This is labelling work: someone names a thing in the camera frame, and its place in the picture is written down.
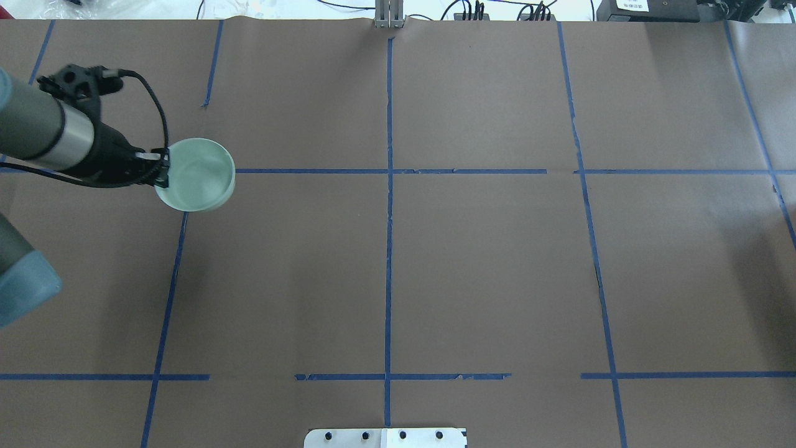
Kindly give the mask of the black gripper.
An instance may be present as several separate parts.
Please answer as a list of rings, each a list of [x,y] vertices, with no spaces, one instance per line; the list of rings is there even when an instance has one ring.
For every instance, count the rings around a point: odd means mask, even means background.
[[[102,186],[153,185],[170,187],[168,177],[159,177],[161,164],[170,163],[170,149],[150,151],[133,146],[119,131],[97,124],[88,155],[81,162],[81,179]]]

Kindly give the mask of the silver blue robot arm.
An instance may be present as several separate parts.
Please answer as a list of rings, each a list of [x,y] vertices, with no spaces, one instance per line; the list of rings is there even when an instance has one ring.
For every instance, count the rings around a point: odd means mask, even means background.
[[[101,97],[117,93],[127,77],[153,100],[163,145],[133,146],[101,118]],[[168,187],[170,134],[160,101],[147,80],[129,69],[71,63],[32,86],[1,73],[2,167],[93,189],[133,185]],[[2,218],[1,324],[8,326],[62,291],[62,279],[7,219]]]

